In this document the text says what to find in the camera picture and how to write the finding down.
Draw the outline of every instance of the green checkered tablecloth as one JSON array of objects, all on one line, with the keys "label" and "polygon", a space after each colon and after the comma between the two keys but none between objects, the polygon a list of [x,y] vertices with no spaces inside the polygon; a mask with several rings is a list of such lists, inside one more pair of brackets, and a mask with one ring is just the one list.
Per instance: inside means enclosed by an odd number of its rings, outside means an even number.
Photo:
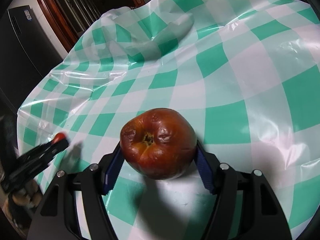
[{"label": "green checkered tablecloth", "polygon": [[[19,151],[68,133],[70,148],[37,177],[45,190],[57,170],[81,171],[112,152],[130,119],[172,108],[221,162],[263,171],[296,238],[319,205],[319,23],[296,0],[152,0],[111,10],[19,109]],[[194,167],[146,182],[125,162],[104,201],[120,240],[197,240],[215,198]],[[77,204],[89,238],[80,195]]]}]

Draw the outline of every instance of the blue gripper pad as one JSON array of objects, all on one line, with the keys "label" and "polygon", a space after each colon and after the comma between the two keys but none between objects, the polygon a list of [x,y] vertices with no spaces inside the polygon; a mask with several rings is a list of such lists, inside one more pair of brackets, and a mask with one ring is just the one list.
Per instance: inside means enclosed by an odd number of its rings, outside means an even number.
[{"label": "blue gripper pad", "polygon": [[118,147],[118,150],[115,153],[115,156],[113,157],[112,162],[107,169],[107,172],[105,173],[104,192],[106,194],[108,194],[108,192],[114,188],[123,162],[124,158],[122,156],[120,147]]},{"label": "blue gripper pad", "polygon": [[196,163],[196,166],[198,168],[202,183],[204,187],[210,191],[212,194],[214,191],[214,184],[213,184],[213,171],[207,162],[204,153],[200,149],[200,147],[197,145],[196,148],[196,156],[194,158],[194,161]]}]

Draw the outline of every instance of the refrigerator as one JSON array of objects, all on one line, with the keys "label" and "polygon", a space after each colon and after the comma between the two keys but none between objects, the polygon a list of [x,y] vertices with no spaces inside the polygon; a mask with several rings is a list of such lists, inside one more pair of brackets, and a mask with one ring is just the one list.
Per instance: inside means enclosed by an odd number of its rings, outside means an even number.
[{"label": "refrigerator", "polygon": [[0,116],[16,117],[33,88],[61,61],[30,6],[7,10],[0,19]]}]

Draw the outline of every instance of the rotten apple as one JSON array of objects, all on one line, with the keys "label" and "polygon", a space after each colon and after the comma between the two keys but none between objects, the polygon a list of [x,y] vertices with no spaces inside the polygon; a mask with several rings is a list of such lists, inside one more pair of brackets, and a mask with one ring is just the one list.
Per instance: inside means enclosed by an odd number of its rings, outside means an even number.
[{"label": "rotten apple", "polygon": [[196,134],[177,111],[156,108],[130,120],[120,133],[126,161],[152,179],[180,176],[196,152]]}]

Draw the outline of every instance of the wall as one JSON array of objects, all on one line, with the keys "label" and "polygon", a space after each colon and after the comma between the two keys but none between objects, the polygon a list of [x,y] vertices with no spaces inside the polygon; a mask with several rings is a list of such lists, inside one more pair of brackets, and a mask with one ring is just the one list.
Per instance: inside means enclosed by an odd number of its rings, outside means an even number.
[{"label": "wall", "polygon": [[64,47],[62,46],[62,44],[59,41],[59,39],[57,38],[57,36],[54,34],[47,19],[45,18],[44,14],[42,13],[42,10],[41,10],[37,0],[13,0],[8,9],[18,7],[18,6],[23,6],[23,5],[29,5],[31,7],[31,9],[33,10],[33,13],[35,14],[36,18],[38,19],[38,22],[40,23],[45,34],[47,35],[47,37],[51,41],[52,45],[55,47],[55,49],[60,54],[60,56],[62,58],[65,58],[68,53],[64,49]]}]

